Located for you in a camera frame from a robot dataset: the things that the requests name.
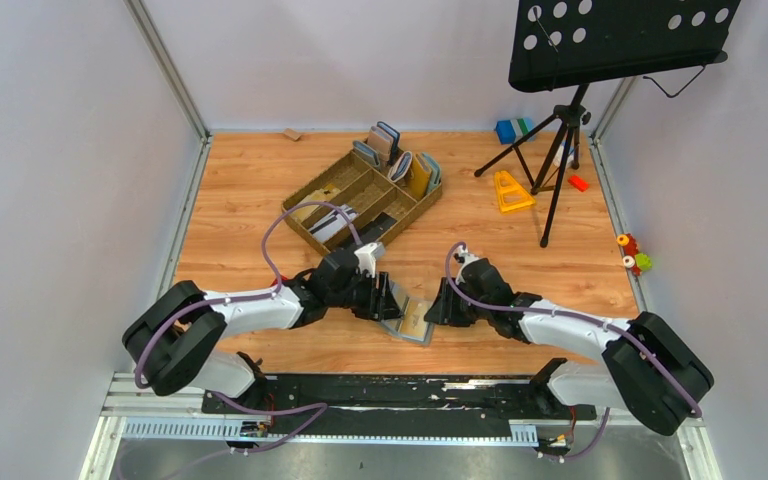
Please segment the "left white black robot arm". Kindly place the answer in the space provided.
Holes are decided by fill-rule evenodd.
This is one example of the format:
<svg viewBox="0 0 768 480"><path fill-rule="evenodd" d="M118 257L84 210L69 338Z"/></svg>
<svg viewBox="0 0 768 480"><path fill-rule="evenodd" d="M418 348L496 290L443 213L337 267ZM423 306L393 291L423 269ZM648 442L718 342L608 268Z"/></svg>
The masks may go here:
<svg viewBox="0 0 768 480"><path fill-rule="evenodd" d="M331 309L371 321L399 318L389 277L377 269L384 253L380 242L337 250L317 267L262 290L225 293L191 280L176 283L123 334L137 386L158 396L197 387L240 398L260 372L247 355L218 351L221 339L302 328Z"/></svg>

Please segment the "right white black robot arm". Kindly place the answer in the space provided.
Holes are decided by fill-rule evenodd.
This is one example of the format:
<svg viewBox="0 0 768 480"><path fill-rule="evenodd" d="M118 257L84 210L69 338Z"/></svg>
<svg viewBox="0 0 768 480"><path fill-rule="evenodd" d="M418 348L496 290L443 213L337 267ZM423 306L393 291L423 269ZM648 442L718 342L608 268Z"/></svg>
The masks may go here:
<svg viewBox="0 0 768 480"><path fill-rule="evenodd" d="M467 258L457 275L443 277L424 319L453 327L484 320L504 338L585 357L585 364L551 361L538 374L539 388L560 405L626 410L664 436L700 417L700 401L714 385L710 370L659 315L611 318L565 309L514 291L486 258Z"/></svg>

